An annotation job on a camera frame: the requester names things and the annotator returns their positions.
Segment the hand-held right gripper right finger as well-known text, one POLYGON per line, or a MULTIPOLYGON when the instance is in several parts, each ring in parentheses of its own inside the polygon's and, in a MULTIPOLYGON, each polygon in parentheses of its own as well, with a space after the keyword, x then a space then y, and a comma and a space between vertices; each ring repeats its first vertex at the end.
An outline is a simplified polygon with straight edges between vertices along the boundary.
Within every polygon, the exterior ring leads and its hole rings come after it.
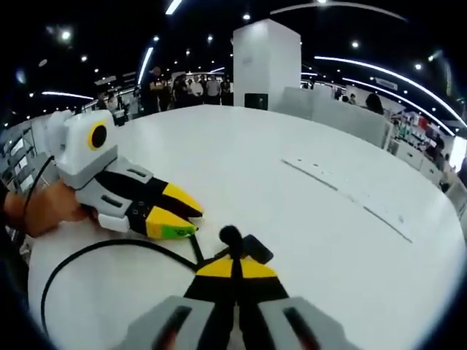
POLYGON ((358 348, 341 323, 303 297, 290 296, 268 266, 236 260, 235 286, 247 349, 358 348))

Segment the person's left hand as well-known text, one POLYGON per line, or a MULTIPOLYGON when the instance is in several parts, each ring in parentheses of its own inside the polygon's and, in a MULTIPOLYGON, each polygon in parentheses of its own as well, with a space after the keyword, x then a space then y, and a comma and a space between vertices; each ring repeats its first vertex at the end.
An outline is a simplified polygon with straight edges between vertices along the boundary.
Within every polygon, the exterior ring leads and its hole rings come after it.
POLYGON ((34 193, 30 198, 1 185, 1 222, 30 237, 37 238, 61 222, 80 222, 95 213, 81 206, 75 191, 58 181, 34 193))

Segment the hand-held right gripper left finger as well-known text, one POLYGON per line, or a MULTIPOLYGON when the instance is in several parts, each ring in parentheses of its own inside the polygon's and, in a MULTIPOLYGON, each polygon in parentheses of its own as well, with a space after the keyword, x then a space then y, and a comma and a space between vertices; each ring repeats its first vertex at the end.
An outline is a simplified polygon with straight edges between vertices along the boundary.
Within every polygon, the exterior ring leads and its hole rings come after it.
POLYGON ((200 268, 182 296, 172 295, 128 326, 121 349, 226 349, 236 296, 230 258, 200 268))

